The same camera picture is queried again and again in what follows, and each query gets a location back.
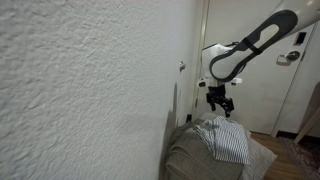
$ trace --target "striped cloth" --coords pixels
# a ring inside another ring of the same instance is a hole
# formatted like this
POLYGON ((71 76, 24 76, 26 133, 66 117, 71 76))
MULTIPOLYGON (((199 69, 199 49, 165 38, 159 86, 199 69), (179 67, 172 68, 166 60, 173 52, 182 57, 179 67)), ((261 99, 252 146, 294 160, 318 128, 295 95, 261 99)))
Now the striped cloth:
POLYGON ((195 129, 215 159, 250 164, 247 137, 240 124, 218 116, 195 129))

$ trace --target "stucco wall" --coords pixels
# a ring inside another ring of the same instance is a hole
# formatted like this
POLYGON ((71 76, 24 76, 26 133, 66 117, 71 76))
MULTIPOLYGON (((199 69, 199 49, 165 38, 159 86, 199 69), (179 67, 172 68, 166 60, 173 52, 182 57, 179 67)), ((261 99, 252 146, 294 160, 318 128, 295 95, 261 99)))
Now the stucco wall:
POLYGON ((197 4, 1 1, 0 179, 158 179, 197 4))

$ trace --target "gray fabric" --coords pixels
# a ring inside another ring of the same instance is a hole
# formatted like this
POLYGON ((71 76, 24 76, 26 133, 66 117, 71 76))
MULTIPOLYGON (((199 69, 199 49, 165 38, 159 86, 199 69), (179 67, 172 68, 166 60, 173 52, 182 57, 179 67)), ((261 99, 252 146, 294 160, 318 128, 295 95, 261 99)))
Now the gray fabric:
POLYGON ((188 129, 190 127, 193 123, 178 128, 173 134, 167 170, 183 180, 239 179, 243 165, 214 160, 196 132, 188 129))
POLYGON ((190 127, 194 127, 195 124, 199 124, 204 119, 213 119, 215 117, 215 114, 206 113, 195 123, 185 124, 175 130, 170 141, 165 162, 166 171, 170 173, 168 179, 263 179, 276 155, 252 140, 249 131, 246 131, 246 135, 250 139, 248 140, 250 165, 217 161, 212 158, 210 151, 203 144, 195 130, 190 127))
POLYGON ((218 116, 197 125, 196 131, 215 159, 250 164, 247 137, 240 124, 218 116))

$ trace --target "floor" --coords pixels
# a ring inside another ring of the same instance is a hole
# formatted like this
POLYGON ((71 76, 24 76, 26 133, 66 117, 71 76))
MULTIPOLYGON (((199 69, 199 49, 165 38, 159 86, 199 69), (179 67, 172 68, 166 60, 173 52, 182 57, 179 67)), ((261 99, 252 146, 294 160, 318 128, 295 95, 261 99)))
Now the floor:
POLYGON ((295 164, 294 160, 291 159, 277 138, 258 133, 252 133, 251 137, 278 155, 278 158, 273 162, 265 175, 265 180, 306 179, 304 178, 302 170, 295 164))

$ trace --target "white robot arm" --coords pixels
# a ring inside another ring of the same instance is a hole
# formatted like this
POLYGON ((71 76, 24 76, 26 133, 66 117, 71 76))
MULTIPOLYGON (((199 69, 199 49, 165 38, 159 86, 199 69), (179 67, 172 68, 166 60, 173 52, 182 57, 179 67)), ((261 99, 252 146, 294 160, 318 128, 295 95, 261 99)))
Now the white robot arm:
POLYGON ((282 0, 251 34, 233 48, 215 44, 202 50, 204 77, 199 87, 209 87, 207 101, 215 110, 219 104, 230 116, 232 99, 225 98, 225 82, 241 73, 246 63, 282 38, 320 20, 320 0, 282 0))

